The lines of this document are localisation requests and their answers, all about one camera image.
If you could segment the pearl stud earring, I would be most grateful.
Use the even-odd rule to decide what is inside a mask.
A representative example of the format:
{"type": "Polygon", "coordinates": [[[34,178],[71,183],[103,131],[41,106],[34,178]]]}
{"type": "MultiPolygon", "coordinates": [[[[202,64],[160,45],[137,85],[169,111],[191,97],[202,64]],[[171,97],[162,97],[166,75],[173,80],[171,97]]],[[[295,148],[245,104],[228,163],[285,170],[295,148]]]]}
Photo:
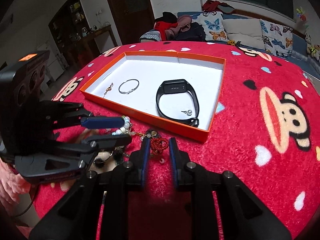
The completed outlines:
{"type": "Polygon", "coordinates": [[[187,116],[191,116],[193,114],[191,109],[189,109],[187,111],[182,111],[182,113],[186,114],[187,116]]]}

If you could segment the small silver bangle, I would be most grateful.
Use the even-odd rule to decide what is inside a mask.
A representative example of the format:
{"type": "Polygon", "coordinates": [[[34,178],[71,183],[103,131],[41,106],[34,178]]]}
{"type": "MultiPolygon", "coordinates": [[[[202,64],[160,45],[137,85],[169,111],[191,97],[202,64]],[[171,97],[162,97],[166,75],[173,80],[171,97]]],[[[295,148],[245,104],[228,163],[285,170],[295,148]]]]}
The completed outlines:
{"type": "Polygon", "coordinates": [[[139,87],[139,84],[137,79],[128,79],[120,84],[118,91],[120,94],[130,94],[139,87]]]}

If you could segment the orange shallow box tray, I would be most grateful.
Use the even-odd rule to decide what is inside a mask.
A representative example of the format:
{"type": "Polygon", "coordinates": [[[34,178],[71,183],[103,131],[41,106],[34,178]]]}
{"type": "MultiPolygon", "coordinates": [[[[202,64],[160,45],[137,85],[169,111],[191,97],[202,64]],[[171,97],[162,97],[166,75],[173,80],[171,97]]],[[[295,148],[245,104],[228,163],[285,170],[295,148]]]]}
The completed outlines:
{"type": "Polygon", "coordinates": [[[208,138],[225,59],[174,51],[126,51],[82,87],[86,99],[199,142],[208,138]]]}

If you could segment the white refrigerator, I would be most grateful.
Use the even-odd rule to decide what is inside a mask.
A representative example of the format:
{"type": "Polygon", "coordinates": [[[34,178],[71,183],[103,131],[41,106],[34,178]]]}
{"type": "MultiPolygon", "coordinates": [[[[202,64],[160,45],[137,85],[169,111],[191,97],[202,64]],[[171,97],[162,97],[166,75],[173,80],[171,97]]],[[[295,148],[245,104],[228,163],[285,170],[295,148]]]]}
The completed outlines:
{"type": "Polygon", "coordinates": [[[53,52],[48,42],[40,45],[37,48],[37,50],[49,51],[49,59],[46,67],[46,75],[49,77],[51,81],[55,82],[66,70],[61,59],[53,52]]]}

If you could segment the dark wooden side table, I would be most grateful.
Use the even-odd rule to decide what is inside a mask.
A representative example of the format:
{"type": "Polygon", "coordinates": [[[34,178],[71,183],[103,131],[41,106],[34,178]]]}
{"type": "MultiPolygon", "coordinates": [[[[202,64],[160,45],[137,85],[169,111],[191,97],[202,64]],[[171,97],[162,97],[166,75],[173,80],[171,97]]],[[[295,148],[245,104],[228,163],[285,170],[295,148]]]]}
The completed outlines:
{"type": "Polygon", "coordinates": [[[75,47],[79,54],[84,52],[85,57],[90,59],[95,59],[98,57],[99,48],[96,43],[96,39],[107,34],[115,47],[118,46],[118,43],[116,41],[116,38],[114,36],[114,33],[112,31],[111,25],[107,25],[105,27],[102,27],[100,29],[97,29],[89,34],[87,34],[85,37],[83,37],[81,40],[75,42],[75,47]]]}

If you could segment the black smart band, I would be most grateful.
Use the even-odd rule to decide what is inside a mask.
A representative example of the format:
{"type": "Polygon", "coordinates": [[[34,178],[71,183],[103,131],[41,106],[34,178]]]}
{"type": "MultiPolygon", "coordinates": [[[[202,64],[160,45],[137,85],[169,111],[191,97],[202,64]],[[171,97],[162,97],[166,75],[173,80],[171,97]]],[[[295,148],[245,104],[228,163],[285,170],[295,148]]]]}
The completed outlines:
{"type": "Polygon", "coordinates": [[[190,127],[199,126],[200,105],[195,89],[185,79],[163,81],[156,93],[159,117],[190,127]],[[182,111],[191,109],[187,116],[182,111]]]}

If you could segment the red monkey print blanket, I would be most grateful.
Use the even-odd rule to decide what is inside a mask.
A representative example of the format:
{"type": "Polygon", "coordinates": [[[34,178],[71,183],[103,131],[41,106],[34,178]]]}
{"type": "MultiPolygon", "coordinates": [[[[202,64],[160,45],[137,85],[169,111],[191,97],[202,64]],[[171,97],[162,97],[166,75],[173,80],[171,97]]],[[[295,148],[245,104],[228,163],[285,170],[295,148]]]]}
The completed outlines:
{"type": "MultiPolygon", "coordinates": [[[[54,96],[53,101],[84,102],[90,111],[115,115],[85,99],[80,87],[97,71],[125,51],[173,51],[215,56],[226,59],[218,107],[207,141],[202,144],[177,137],[179,149],[190,154],[210,171],[234,172],[288,228],[292,239],[305,229],[319,209],[319,95],[295,64],[270,56],[248,56],[235,46],[217,42],[146,42],[121,46],[104,52],[70,79],[54,96]],[[265,125],[259,91],[270,88],[280,99],[290,93],[302,107],[310,125],[310,149],[301,150],[289,135],[286,152],[279,153],[265,125]]],[[[130,239],[169,239],[169,231],[178,236],[178,229],[190,226],[183,203],[188,193],[173,189],[169,151],[164,151],[163,164],[152,157],[148,164],[144,192],[131,192],[129,201],[130,239]]]]}

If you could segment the pile of clothes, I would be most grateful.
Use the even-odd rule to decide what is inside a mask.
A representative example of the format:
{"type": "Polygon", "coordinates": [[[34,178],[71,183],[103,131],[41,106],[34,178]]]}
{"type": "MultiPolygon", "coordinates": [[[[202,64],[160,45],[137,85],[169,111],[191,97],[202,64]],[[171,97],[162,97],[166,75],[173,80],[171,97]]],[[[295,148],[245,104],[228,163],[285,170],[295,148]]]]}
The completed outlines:
{"type": "Polygon", "coordinates": [[[163,12],[161,17],[155,19],[154,30],[159,32],[162,41],[206,40],[203,26],[193,22],[190,15],[176,17],[171,12],[163,12]]]}

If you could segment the blue sofa bed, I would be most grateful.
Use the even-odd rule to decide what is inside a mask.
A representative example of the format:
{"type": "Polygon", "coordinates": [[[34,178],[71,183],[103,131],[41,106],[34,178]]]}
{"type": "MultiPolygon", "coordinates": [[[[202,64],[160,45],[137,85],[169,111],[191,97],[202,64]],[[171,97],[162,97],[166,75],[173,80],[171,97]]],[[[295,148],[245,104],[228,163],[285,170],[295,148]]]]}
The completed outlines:
{"type": "MultiPolygon", "coordinates": [[[[180,12],[178,15],[175,15],[176,17],[182,16],[182,15],[190,15],[191,18],[193,19],[193,22],[195,22],[195,18],[197,15],[200,13],[205,12],[205,11],[199,11],[199,12],[180,12]]],[[[235,14],[223,14],[222,13],[223,20],[226,19],[257,19],[258,18],[247,18],[242,15],[235,15],[235,14]]],[[[292,54],[287,57],[281,57],[291,63],[294,63],[298,65],[300,68],[302,68],[303,71],[307,72],[308,74],[319,78],[319,61],[316,61],[314,58],[312,58],[310,55],[307,54],[306,48],[307,48],[307,43],[305,41],[305,36],[300,37],[297,34],[294,33],[292,30],[292,35],[293,35],[293,49],[292,49],[292,54]]],[[[159,32],[155,31],[154,29],[151,29],[150,31],[147,31],[144,33],[140,38],[140,42],[160,42],[162,41],[160,39],[160,34],[159,32]]],[[[227,42],[220,42],[220,41],[204,41],[208,43],[221,43],[221,44],[227,44],[227,42]]],[[[265,49],[256,49],[256,48],[251,48],[248,46],[240,45],[237,47],[239,49],[242,49],[243,51],[246,52],[246,54],[250,56],[255,56],[258,55],[259,53],[263,54],[268,54],[272,55],[271,53],[267,52],[265,49]]]]}

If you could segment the yellow toy truck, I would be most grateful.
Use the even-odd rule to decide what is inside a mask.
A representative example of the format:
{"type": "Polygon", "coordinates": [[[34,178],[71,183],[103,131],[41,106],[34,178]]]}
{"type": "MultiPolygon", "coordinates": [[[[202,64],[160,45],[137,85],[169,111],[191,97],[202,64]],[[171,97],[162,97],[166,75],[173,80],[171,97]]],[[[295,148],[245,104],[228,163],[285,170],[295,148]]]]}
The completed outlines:
{"type": "Polygon", "coordinates": [[[241,41],[229,40],[227,44],[231,46],[239,47],[241,45],[241,41]]]}

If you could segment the plain beige pillow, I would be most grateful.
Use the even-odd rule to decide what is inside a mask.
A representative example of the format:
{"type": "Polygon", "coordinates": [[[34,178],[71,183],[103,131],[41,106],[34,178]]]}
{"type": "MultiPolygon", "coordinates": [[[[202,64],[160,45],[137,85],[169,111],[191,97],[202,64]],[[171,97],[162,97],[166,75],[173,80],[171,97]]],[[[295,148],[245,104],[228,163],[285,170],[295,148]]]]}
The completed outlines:
{"type": "Polygon", "coordinates": [[[242,45],[265,49],[260,21],[257,19],[222,20],[229,40],[240,41],[242,45]]]}

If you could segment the right butterfly pillow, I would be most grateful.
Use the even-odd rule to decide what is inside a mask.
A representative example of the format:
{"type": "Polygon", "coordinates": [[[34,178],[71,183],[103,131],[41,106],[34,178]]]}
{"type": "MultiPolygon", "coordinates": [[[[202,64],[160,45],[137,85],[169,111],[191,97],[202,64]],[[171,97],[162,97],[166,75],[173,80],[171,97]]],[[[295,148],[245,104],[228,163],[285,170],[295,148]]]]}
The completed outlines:
{"type": "Polygon", "coordinates": [[[260,19],[265,50],[274,56],[287,57],[292,54],[292,28],[260,19]]]}

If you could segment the red cloth on sill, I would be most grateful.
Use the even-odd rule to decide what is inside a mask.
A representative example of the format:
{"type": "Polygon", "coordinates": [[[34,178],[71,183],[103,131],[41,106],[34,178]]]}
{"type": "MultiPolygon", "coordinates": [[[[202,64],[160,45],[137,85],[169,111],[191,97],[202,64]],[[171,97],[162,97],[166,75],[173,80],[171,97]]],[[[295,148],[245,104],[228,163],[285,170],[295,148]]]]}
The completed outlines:
{"type": "Polygon", "coordinates": [[[223,14],[232,14],[235,8],[225,2],[207,0],[203,6],[202,11],[205,12],[222,12],[223,14]]]}

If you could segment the plush toys pile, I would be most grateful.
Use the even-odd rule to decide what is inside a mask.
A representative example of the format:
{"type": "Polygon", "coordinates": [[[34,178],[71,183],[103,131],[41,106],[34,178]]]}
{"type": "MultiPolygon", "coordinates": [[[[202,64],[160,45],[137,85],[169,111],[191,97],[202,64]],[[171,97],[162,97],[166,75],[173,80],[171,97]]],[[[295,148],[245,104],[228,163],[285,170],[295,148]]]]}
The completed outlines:
{"type": "Polygon", "coordinates": [[[319,44],[313,44],[311,36],[306,33],[305,41],[307,43],[307,54],[314,58],[316,61],[319,61],[319,44]]]}

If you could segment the colourful toy flower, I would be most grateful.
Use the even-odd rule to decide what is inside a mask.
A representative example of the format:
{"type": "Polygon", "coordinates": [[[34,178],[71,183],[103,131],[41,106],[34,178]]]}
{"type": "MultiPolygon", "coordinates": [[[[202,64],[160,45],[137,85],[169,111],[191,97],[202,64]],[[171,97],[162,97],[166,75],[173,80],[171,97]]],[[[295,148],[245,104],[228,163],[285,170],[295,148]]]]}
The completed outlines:
{"type": "Polygon", "coordinates": [[[299,29],[306,31],[308,28],[307,25],[307,18],[305,11],[303,10],[302,7],[296,9],[297,12],[297,26],[299,29]]]}

